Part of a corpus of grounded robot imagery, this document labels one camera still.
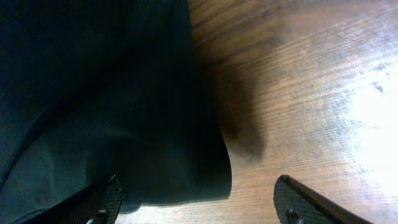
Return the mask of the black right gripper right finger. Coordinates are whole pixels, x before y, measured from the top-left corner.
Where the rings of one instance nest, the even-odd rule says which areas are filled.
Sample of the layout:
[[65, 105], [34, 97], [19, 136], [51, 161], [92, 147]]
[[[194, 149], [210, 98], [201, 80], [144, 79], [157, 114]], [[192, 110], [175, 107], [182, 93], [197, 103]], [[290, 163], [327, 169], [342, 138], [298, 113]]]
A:
[[281, 175], [273, 196], [283, 224], [371, 224], [289, 175]]

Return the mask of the black t-shirt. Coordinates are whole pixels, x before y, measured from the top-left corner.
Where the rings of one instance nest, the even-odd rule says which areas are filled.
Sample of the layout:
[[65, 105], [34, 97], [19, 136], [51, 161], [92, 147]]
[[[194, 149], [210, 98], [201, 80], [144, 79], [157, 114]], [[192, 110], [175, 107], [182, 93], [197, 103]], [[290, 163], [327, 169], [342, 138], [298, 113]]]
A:
[[1, 222], [84, 223], [221, 200], [231, 165], [193, 52], [188, 2], [1, 2]]

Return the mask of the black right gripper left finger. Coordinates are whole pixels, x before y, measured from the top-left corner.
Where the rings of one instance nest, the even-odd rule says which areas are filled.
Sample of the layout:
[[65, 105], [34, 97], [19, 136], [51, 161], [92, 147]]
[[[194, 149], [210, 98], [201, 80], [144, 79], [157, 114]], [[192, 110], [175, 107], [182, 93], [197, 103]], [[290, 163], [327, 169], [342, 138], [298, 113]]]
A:
[[123, 194], [115, 175], [78, 192], [68, 203], [61, 224], [115, 223]]

